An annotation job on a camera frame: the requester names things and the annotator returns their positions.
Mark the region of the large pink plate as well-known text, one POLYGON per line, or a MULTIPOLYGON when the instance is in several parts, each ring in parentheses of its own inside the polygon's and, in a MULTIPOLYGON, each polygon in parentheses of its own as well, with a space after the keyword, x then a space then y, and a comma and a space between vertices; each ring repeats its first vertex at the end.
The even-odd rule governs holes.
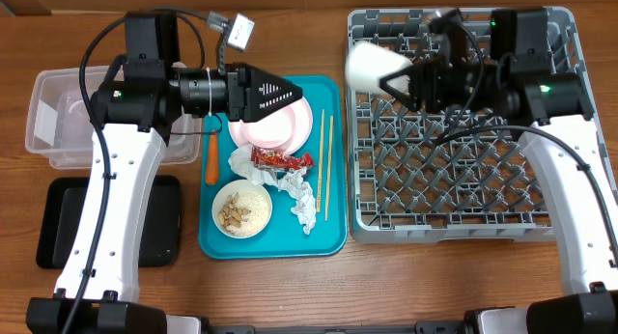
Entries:
MULTIPOLYGON (((313 112, 307 99, 303 97, 286 107, 291 107, 295 112, 295 131, 292 137, 282 146, 263 149, 277 150, 283 153, 291 154, 295 153, 309 138, 313 126, 313 112)), ((238 147, 245 145, 254 146, 242 135, 240 128, 243 124, 243 121, 228 123, 228 130, 230 131, 232 140, 238 147)))

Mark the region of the white cup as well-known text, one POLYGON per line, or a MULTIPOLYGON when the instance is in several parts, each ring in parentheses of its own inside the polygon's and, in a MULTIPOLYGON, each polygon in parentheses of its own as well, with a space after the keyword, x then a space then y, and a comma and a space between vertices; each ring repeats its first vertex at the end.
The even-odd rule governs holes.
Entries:
POLYGON ((393 72, 412 66, 404 55, 371 42, 357 42, 349 51, 345 63, 345 78, 358 93, 386 94, 379 80, 393 72))

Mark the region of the pink bowl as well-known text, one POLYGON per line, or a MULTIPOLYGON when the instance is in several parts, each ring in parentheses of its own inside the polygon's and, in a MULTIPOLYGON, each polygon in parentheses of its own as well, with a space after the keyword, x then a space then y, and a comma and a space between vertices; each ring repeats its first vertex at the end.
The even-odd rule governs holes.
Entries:
POLYGON ((295 131, 295 112, 285 107, 254 123, 244 123, 242 135, 254 146, 276 148, 285 144, 295 131))

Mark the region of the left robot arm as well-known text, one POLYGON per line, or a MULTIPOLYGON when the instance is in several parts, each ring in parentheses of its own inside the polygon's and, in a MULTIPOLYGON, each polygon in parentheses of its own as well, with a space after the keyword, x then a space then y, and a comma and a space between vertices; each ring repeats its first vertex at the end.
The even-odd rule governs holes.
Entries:
POLYGON ((70 256, 49 298, 29 301, 34 333, 204 333, 200 317, 139 301, 138 264, 156 172, 182 114, 253 123, 302 98, 291 81, 219 59, 214 70, 179 65, 178 24, 193 11, 154 8, 118 20, 126 50, 93 93, 91 174, 70 256))

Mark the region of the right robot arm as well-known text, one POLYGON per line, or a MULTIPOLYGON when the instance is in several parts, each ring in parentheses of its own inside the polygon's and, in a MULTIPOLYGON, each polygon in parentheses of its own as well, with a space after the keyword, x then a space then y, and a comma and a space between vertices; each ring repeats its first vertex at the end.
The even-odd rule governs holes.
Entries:
POLYGON ((562 266, 562 296, 469 311, 463 333, 613 333, 617 329, 617 202, 605 173, 594 109, 581 78, 554 70, 548 12, 496 9, 490 52, 465 60, 473 36, 461 12, 437 12, 431 59, 379 54, 376 88, 412 110, 490 108, 519 142, 541 187, 562 266))

